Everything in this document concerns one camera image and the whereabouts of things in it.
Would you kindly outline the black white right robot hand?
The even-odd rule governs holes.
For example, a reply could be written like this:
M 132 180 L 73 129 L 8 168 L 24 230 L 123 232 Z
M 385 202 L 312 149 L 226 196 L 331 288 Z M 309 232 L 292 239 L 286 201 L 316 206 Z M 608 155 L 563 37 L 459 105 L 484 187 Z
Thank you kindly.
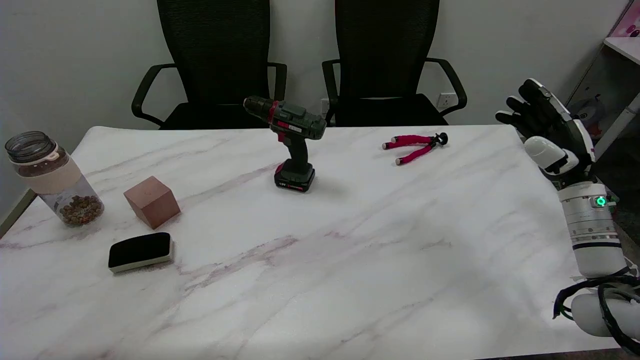
M 510 125 L 525 139 L 525 149 L 553 186 L 558 190 L 579 183 L 596 183 L 594 143 L 582 121 L 536 79 L 527 79 L 519 96 L 509 96 L 509 111 L 494 115 Z

